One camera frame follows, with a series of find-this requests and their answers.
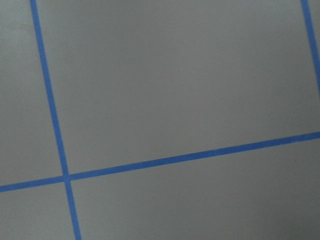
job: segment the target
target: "floor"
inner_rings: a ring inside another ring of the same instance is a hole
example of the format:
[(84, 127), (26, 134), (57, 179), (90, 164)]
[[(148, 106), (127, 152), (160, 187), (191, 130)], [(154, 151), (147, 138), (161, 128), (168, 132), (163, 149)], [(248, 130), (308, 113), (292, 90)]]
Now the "floor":
[(319, 239), (319, 1), (2, 0), (0, 29), (1, 239)]

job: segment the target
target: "gray square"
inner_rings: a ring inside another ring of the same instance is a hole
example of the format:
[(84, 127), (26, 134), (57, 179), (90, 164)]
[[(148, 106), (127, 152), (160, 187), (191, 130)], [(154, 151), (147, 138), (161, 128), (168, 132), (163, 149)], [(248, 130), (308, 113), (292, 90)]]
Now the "gray square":
[(61, 175), (29, 1), (0, 7), (0, 185)]
[(299, 0), (41, 0), (72, 173), (320, 130)]
[(0, 206), (0, 239), (74, 239), (63, 183), (2, 192)]
[(318, 51), (320, 48), (320, 2), (318, 0), (309, 0), (310, 12), (312, 15), (312, 23), (317, 41)]
[(318, 240), (320, 141), (77, 180), (84, 240)]

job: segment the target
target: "grid line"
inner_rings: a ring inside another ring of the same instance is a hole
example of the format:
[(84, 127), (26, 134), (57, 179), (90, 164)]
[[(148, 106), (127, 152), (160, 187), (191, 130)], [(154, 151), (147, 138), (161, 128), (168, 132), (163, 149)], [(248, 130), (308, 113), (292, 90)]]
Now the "grid line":
[(320, 96), (320, 61), (319, 61), (317, 41), (316, 41), (314, 27), (312, 24), (312, 17), (310, 13), (308, 0), (301, 0), (301, 7), (303, 11), (306, 32), (308, 35), (308, 40), (309, 40), (309, 45), (310, 45), (310, 50), (311, 50), (311, 55), (313, 60), (313, 66), (315, 71), (315, 77), (318, 83), (318, 93)]
[(69, 205), (70, 216), (72, 220), (73, 233), (76, 240), (81, 240), (82, 238), (81, 238), (79, 221), (78, 221), (78, 216), (76, 211), (76, 204), (75, 204), (74, 194), (73, 194), (72, 186), (70, 182), (68, 163), (67, 163), (66, 154), (65, 154), (64, 142), (63, 142), (62, 134), (60, 130), (54, 93), (52, 90), (52, 85), (50, 80), (49, 68), (48, 68), (46, 52), (45, 52), (45, 45), (42, 38), (36, 0), (30, 0), (30, 7), (32, 11), (34, 32), (35, 32), (36, 42), (38, 46), (43, 80), (45, 84), (45, 90), (46, 90), (47, 100), (48, 100), (50, 114), (51, 114), (52, 126), (53, 126), (54, 136), (55, 136), (56, 145), (59, 153), (60, 165), (62, 169), (62, 177), (63, 177), (65, 192), (66, 192), (67, 201)]
[[(49, 110), (51, 114), (51, 121), (52, 121), (55, 140), (57, 144), (60, 165), (62, 169), (62, 176), (55, 176), (55, 177), (38, 179), (38, 180), (2, 185), (0, 186), (0, 193), (19, 190), (19, 189), (33, 188), (38, 186), (57, 184), (57, 183), (64, 183), (75, 240), (81, 240), (81, 233), (80, 233), (80, 226), (79, 226), (79, 221), (77, 217), (77, 211), (76, 211), (76, 205), (75, 205), (75, 200), (73, 196), (71, 181), (320, 139), (320, 131), (317, 131), (317, 132), (306, 133), (301, 135), (282, 137), (282, 138), (277, 138), (272, 140), (254, 142), (254, 143), (231, 146), (231, 147), (224, 147), (224, 148), (202, 151), (202, 152), (194, 152), (194, 153), (184, 154), (179, 156), (172, 156), (172, 157), (166, 157), (166, 158), (160, 158), (155, 160), (149, 160), (149, 161), (143, 161), (143, 162), (137, 162), (137, 163), (131, 163), (126, 165), (120, 165), (120, 166), (114, 166), (114, 167), (108, 167), (103, 169), (70, 174), (68, 169), (66, 154), (64, 150), (62, 133), (59, 126), (58, 114), (55, 106), (54, 93), (52, 90), (52, 85), (50, 80), (50, 73), (49, 73), (49, 68), (48, 68), (48, 63), (47, 63), (47, 58), (45, 53), (45, 46), (44, 46), (42, 33), (41, 33), (37, 2), (36, 0), (29, 0), (29, 2), (30, 2), (31, 12), (32, 12), (32, 19), (33, 19), (34, 31), (35, 31), (35, 36), (36, 36), (36, 41), (38, 46), (38, 53), (39, 53), (39, 58), (41, 63), (43, 80), (45, 84), (45, 90), (46, 90)], [(319, 61), (319, 54), (318, 54), (315, 32), (312, 24), (310, 7), (309, 7), (308, 0), (300, 0), (300, 3), (303, 11), (303, 17), (305, 21), (306, 32), (307, 32), (309, 46), (311, 50), (315, 76), (318, 84), (318, 92), (320, 95), (320, 61)]]

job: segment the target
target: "gray surface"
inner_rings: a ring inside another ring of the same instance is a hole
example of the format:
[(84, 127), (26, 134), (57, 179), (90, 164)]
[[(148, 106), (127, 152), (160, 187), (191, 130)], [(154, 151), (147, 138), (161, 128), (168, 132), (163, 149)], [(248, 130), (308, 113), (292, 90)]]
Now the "gray surface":
[(320, 141), (72, 183), (84, 240), (318, 240)]
[(74, 239), (63, 183), (2, 192), (0, 206), (0, 239)]
[(318, 51), (320, 48), (320, 1), (309, 0), (310, 11), (312, 14), (312, 23), (317, 41)]
[(299, 0), (41, 0), (70, 171), (320, 130)]
[(1, 1), (0, 31), (0, 185), (61, 175), (28, 1)]

